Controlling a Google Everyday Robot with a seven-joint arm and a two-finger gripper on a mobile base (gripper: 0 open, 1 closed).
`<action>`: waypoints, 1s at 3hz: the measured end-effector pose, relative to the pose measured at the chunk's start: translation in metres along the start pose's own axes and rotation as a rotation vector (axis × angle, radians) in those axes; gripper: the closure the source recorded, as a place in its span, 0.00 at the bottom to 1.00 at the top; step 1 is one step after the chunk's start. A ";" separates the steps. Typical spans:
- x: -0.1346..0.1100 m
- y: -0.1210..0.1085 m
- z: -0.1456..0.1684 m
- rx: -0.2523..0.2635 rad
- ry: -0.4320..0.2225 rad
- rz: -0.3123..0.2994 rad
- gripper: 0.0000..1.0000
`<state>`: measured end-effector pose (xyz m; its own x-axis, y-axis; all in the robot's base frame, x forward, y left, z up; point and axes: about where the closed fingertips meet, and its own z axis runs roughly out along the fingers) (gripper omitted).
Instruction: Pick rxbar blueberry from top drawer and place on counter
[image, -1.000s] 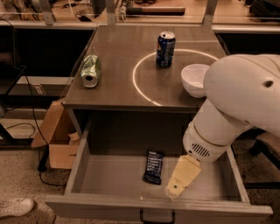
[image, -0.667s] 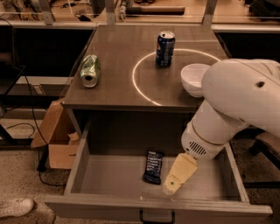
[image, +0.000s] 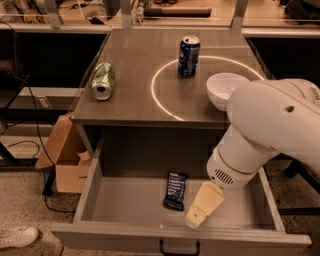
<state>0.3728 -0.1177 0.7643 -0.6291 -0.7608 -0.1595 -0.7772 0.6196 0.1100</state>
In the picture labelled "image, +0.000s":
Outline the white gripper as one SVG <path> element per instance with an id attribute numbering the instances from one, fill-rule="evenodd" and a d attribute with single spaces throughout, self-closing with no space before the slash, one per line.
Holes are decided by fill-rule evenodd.
<path id="1" fill-rule="evenodd" d="M 241 173 L 229 167 L 218 148 L 213 150 L 207 165 L 207 174 L 212 181 L 196 182 L 187 190 L 191 204 L 185 216 L 185 222 L 191 229 L 198 229 L 202 223 L 224 201 L 224 190 L 238 190 L 245 187 L 256 175 Z"/>

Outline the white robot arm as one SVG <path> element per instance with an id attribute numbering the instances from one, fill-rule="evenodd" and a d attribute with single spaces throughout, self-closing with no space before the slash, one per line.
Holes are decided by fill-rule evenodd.
<path id="1" fill-rule="evenodd" d="M 245 187 L 262 166 L 285 154 L 320 169 L 320 90 L 304 79 L 256 80 L 227 102 L 230 126 L 209 157 L 210 178 L 185 217 L 197 229 L 223 202 L 226 190 Z"/>

